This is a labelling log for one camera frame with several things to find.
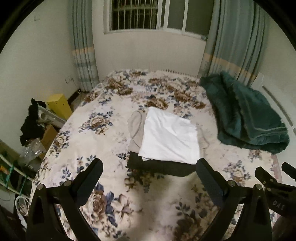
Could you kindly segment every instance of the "striped curtain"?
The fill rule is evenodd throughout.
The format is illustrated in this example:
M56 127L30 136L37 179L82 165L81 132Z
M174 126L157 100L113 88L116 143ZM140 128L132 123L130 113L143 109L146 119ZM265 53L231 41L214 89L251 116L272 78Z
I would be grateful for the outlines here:
M73 56L82 91L91 91L99 76L92 35L92 0L69 0L69 24Z
M266 43L268 14L253 0L215 0L199 77L227 71L250 86Z

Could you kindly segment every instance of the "floor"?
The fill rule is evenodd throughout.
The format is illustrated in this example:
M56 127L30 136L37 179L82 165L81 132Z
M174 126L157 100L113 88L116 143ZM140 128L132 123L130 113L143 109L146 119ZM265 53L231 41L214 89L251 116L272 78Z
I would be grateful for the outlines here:
M72 111L74 111L79 106L79 104L81 103L81 101L83 101L86 95L87 93L81 92L80 95L75 100L73 100L73 102L70 105Z

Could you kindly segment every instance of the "floral bedspread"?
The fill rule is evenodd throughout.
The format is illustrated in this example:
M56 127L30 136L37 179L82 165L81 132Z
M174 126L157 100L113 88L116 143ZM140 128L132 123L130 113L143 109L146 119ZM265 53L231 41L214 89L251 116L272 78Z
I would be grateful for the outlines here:
M80 210L101 240L198 240L218 208L196 173L174 177L125 167L130 142L127 120L132 112L155 106L190 119L208 143L204 157L226 180L252 187L259 182L255 178L258 166L279 178L270 153L220 143L213 109L198 83L194 77L164 71L127 69L109 74L55 138L33 181L31 199L38 184L59 186L99 158L103 174ZM241 209L226 236L233 231ZM62 208L57 206L57 210L66 233L76 240Z

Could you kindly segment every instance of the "wall outlet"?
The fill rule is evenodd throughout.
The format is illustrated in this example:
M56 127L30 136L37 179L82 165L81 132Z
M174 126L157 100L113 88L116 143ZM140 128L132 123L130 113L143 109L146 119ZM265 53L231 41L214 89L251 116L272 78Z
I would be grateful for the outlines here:
M73 79L73 77L72 76L68 76L66 79L65 79L65 81L66 81L66 84L69 84L70 82L74 82L74 79Z

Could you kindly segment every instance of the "white wall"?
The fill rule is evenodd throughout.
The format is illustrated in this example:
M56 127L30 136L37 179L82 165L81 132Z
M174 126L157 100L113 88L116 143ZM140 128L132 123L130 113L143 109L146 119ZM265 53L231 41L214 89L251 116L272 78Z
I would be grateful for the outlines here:
M0 54L0 139L21 151L20 127L31 98L69 98L77 80L67 23L67 0L45 0L17 28Z
M267 46L259 71L273 79L296 106L296 51L272 18L270 18L267 38Z
M93 37L100 79L119 69L171 69L197 75L205 41L163 32L137 30L104 34L103 0L93 1Z

